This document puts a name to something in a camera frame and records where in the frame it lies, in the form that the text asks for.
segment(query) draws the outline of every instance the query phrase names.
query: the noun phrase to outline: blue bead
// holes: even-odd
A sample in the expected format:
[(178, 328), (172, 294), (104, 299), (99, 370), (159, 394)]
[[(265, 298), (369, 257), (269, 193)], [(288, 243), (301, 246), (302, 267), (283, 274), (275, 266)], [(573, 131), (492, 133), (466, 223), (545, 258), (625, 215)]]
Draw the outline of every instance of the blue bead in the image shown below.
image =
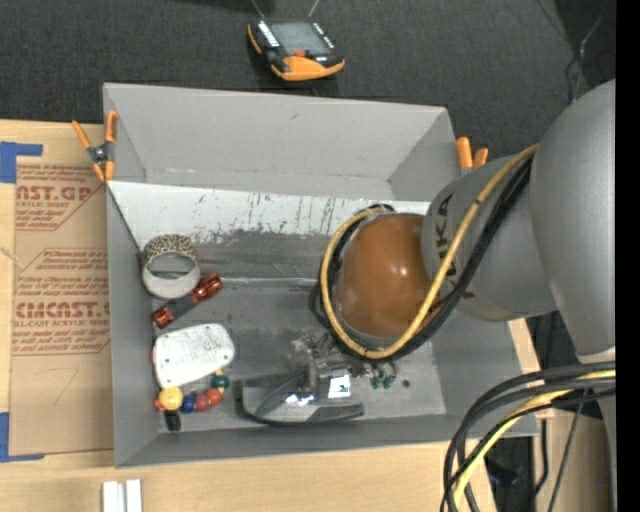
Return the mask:
[(187, 395), (182, 401), (182, 407), (180, 408), (184, 413), (191, 413), (196, 408), (196, 397), (193, 395)]

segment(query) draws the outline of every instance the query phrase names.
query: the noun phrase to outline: electronic device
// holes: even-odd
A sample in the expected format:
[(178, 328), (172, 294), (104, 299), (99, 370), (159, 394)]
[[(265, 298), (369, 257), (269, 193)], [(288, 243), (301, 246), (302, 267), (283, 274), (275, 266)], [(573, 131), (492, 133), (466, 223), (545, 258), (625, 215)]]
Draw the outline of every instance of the electronic device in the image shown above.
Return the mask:
[(286, 82), (328, 78), (343, 70), (340, 55), (319, 23), (310, 19), (260, 19), (247, 27), (251, 46)]

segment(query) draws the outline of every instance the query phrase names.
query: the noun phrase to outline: black plastic part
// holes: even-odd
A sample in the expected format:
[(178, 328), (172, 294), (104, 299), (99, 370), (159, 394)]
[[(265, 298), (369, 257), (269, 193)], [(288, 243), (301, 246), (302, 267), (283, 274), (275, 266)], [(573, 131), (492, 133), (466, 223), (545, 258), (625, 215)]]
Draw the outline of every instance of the black plastic part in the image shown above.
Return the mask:
[(517, 472), (500, 465), (493, 460), (493, 458), (487, 457), (486, 463), (489, 479), (495, 485), (499, 487), (511, 487), (519, 481), (520, 475)]
[(342, 407), (320, 407), (306, 421), (306, 423), (332, 423), (357, 418), (364, 414), (364, 405), (361, 403), (345, 405)]
[(180, 415), (176, 411), (164, 411), (164, 420), (170, 432), (180, 432), (182, 429)]

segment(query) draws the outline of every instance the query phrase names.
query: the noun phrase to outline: black carpet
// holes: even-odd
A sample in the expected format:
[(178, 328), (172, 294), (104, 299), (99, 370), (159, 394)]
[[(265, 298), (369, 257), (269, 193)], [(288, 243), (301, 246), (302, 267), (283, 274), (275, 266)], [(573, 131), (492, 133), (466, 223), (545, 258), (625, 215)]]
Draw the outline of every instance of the black carpet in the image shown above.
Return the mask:
[[(268, 17), (313, 10), (345, 70), (313, 89), (283, 88), (247, 46), (250, 0), (2, 0), (0, 117), (102, 122), (104, 82), (314, 94), (445, 106), (454, 134), (492, 159), (538, 142), (571, 101), (616, 74), (615, 0), (255, 4)], [(530, 321), (539, 354), (553, 340), (545, 365), (571, 362), (561, 321), (549, 325)], [(527, 510), (526, 440), (501, 441), (493, 457), (517, 476), (496, 479), (500, 509)]]

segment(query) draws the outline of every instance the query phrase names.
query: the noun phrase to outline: yellow cable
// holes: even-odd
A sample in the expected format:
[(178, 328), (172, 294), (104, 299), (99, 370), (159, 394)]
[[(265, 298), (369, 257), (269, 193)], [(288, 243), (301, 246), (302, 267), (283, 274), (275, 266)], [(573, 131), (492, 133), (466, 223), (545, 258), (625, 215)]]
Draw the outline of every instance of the yellow cable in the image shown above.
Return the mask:
[(438, 269), (438, 272), (436, 273), (433, 279), (431, 287), (429, 288), (429, 291), (422, 305), (420, 306), (418, 313), (416, 314), (416, 316), (414, 317), (413, 321), (411, 322), (407, 330), (404, 332), (404, 334), (402, 334), (400, 338), (398, 338), (392, 345), (390, 345), (385, 349), (382, 349), (382, 350), (367, 349), (366, 347), (363, 347), (362, 345), (360, 345), (357, 341), (352, 339), (347, 334), (347, 332), (342, 328), (342, 325), (340, 325), (340, 322), (338, 321), (333, 311), (333, 305), (331, 304), (331, 298), (329, 296), (329, 282), (328, 282), (329, 281), (328, 279), (329, 263), (333, 255), (333, 251), (338, 241), (344, 234), (344, 232), (347, 229), (349, 229), (353, 224), (358, 222), (360, 219), (368, 215), (377, 213), (378, 211), (383, 210), (383, 208), (379, 208), (379, 209), (372, 208), (369, 211), (361, 212), (356, 216), (352, 217), (351, 219), (349, 219), (347, 222), (345, 222), (338, 229), (338, 231), (336, 231), (334, 236), (329, 241), (329, 245), (327, 246), (327, 249), (324, 254), (324, 258), (322, 260), (322, 265), (320, 267), (320, 290), (322, 293), (323, 306), (327, 313), (329, 321), (331, 322), (331, 326), (333, 327), (334, 331), (340, 337), (340, 339), (345, 345), (347, 345), (355, 353), (360, 354), (361, 356), (366, 357), (368, 359), (384, 359), (392, 356), (393, 354), (398, 352), (404, 345), (407, 344), (407, 342), (420, 329), (420, 326), (424, 322), (424, 319), (427, 317), (429, 310), (433, 306), (433, 303), (435, 302), (438, 291), (440, 290), (440, 286), (442, 286), (442, 283), (446, 277), (446, 274), (449, 271), (449, 267), (451, 266), (451, 263), (453, 261), (453, 258), (455, 257), (458, 251), (458, 247), (462, 243), (462, 239), (464, 238), (464, 235), (466, 234), (471, 224), (471, 221), (476, 216), (480, 208), (480, 205), (486, 200), (486, 198), (491, 194), (491, 192), (493, 192), (493, 190), (496, 188), (498, 183), (500, 183), (500, 181), (502, 181), (504, 177), (511, 170), (513, 170), (520, 161), (531, 156), (536, 151), (537, 148), (538, 148), (538, 144), (534, 144), (533, 146), (530, 146), (524, 151), (520, 152), (515, 157), (511, 158), (484, 186), (484, 188), (478, 194), (478, 196), (476, 197), (476, 200), (469, 207), (466, 215), (462, 219), (462, 222), (460, 223), (460, 226), (458, 227), (458, 230), (456, 231), (456, 234), (453, 237), (451, 246), (449, 247), (449, 250), (447, 251), (447, 254), (445, 255), (444, 259), (442, 260), (440, 268)]
[[(603, 370), (598, 372), (591, 372), (586, 375), (582, 375), (581, 377), (576, 378), (576, 380), (594, 380), (594, 379), (606, 379), (616, 376), (615, 370)], [(464, 493), (464, 489), (469, 483), (471, 479), (471, 475), (475, 471), (478, 464), (484, 460), (484, 456), (491, 450), (493, 445), (502, 437), (507, 430), (509, 430), (513, 425), (515, 425), (518, 420), (522, 417), (521, 413), (535, 409), (536, 407), (543, 405), (546, 402), (549, 402), (555, 398), (559, 398), (567, 393), (570, 393), (573, 389), (564, 389), (558, 391), (551, 391), (549, 393), (544, 393), (541, 395), (536, 395), (528, 400), (524, 401), (521, 405), (507, 414), (501, 421), (497, 423), (500, 425), (502, 422), (505, 422), (498, 430), (496, 430), (487, 444), (482, 447), (482, 449), (474, 456), (473, 461), (465, 468), (465, 470), (460, 473), (460, 476), (456, 480), (453, 485), (453, 498), (455, 500), (456, 505), (460, 504), (462, 500), (462, 495)]]

